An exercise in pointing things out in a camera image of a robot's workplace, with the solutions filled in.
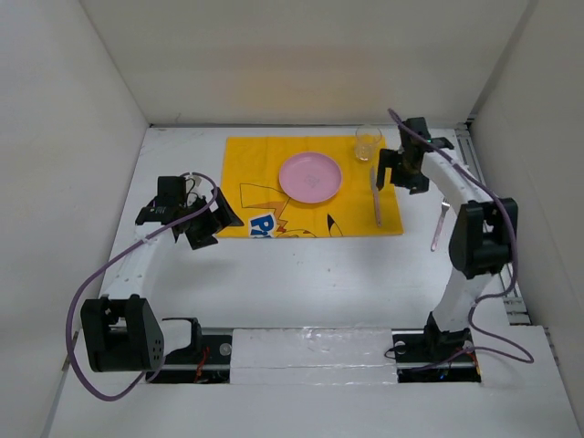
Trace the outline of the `fork with pink handle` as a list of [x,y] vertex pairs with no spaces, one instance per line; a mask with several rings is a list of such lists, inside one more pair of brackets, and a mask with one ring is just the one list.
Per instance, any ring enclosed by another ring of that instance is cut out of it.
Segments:
[[448,200],[446,198],[443,198],[442,202],[441,202],[441,212],[440,212],[439,218],[437,220],[437,224],[436,224],[434,234],[433,234],[433,240],[431,242],[430,249],[432,252],[435,252],[437,249],[437,246],[438,246],[439,240],[440,240],[440,236],[441,236],[441,233],[443,230],[443,224],[445,221],[445,217],[446,217],[450,207],[451,207],[451,205],[448,202]]

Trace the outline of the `clear drinking glass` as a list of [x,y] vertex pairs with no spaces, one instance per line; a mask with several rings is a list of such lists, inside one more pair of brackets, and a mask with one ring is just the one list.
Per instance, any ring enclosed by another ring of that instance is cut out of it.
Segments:
[[369,162],[382,140],[381,130],[372,125],[361,125],[355,132],[355,156],[362,162]]

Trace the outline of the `knife with pink handle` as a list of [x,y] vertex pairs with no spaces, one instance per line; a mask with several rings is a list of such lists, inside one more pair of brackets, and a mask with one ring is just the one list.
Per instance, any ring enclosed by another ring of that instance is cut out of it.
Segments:
[[372,199],[373,199],[373,209],[375,214],[375,221],[376,225],[381,228],[382,227],[382,218],[381,218],[381,200],[380,200],[380,192],[376,185],[376,173],[373,167],[370,168],[370,188],[372,192]]

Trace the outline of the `pink round plate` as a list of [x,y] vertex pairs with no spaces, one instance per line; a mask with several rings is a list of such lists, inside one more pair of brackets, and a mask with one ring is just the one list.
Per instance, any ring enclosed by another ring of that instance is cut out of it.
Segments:
[[339,192],[343,175],[332,158],[307,151],[293,155],[282,164],[278,182],[294,201],[316,204],[332,199]]

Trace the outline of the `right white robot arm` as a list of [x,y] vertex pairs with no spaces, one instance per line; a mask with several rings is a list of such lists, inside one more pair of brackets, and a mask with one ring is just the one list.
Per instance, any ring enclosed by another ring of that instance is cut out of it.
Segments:
[[373,191],[386,183],[411,194],[435,185],[456,215],[448,245],[452,272],[439,304],[427,318],[422,335],[405,342],[406,352],[438,362],[461,351],[470,340],[470,312],[486,286],[508,264],[516,263],[518,207],[479,182],[458,159],[444,137],[434,138],[423,117],[401,120],[396,150],[382,149],[373,173]]

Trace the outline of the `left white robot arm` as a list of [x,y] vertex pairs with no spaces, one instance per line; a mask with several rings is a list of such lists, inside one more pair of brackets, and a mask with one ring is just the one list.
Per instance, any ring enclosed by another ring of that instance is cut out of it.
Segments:
[[216,185],[209,197],[201,194],[205,179],[198,172],[158,178],[156,195],[135,219],[133,244],[115,262],[115,277],[100,297],[84,301],[80,317],[93,371],[153,372],[173,353],[187,362],[203,353],[197,318],[159,317],[151,302],[160,292],[163,262],[180,238],[198,250],[243,223]]

